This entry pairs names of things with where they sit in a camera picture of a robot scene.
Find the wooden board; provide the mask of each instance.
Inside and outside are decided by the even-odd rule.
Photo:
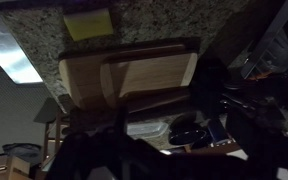
[[[220,145],[215,147],[206,147],[201,149],[194,149],[192,153],[195,154],[227,154],[240,150],[241,147],[237,143],[231,143],[226,145]]]
[[[109,108],[103,96],[100,68],[105,59],[132,58],[136,56],[184,51],[183,44],[124,49],[63,59],[59,71],[63,86],[76,106],[83,110]]]
[[[115,108],[117,101],[129,93],[188,86],[197,59],[197,53],[190,52],[106,62],[101,67],[102,90],[106,102]]]

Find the black object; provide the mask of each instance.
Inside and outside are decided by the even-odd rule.
[[[209,144],[211,144],[213,142],[213,138],[212,136],[207,133],[206,137],[197,141],[197,142],[194,142],[192,145],[191,145],[191,149],[200,149],[200,148],[206,148],[209,146]]]
[[[242,99],[237,95],[223,94],[221,103],[226,107],[231,107],[242,112],[247,118],[253,119],[260,128],[266,128],[272,133],[281,132],[284,129],[283,123],[286,121],[280,109],[264,99]]]
[[[273,96],[280,108],[288,110],[288,76],[260,80],[249,90],[261,90],[265,95]]]
[[[202,141],[207,132],[197,123],[194,123],[196,113],[178,117],[170,126],[169,143],[176,146]]]
[[[211,119],[207,127],[215,144],[222,144],[229,141],[227,132],[219,119]]]
[[[113,126],[98,128],[93,136],[68,135],[46,180],[85,180],[92,169],[102,166],[120,180],[276,179],[277,167],[288,169],[288,138],[257,127],[234,107],[226,126],[249,155],[247,162],[225,155],[164,155],[126,135],[126,115],[121,110]]]
[[[191,101],[204,114],[205,119],[218,119],[225,113],[220,103],[227,91],[224,82],[231,79],[230,73],[220,59],[200,59],[190,84]]]

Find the granite countertop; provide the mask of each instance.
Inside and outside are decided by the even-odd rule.
[[[74,42],[63,14],[102,7],[106,1],[82,5],[27,1],[0,4],[0,16],[41,75],[47,88],[66,112],[73,107],[58,70],[60,54],[90,52],[174,38],[198,38],[200,54],[209,47],[232,14],[251,0],[119,0],[108,1],[114,35]]]

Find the yellow sponge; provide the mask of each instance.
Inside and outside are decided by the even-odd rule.
[[[108,9],[64,15],[64,22],[74,41],[113,34]]]

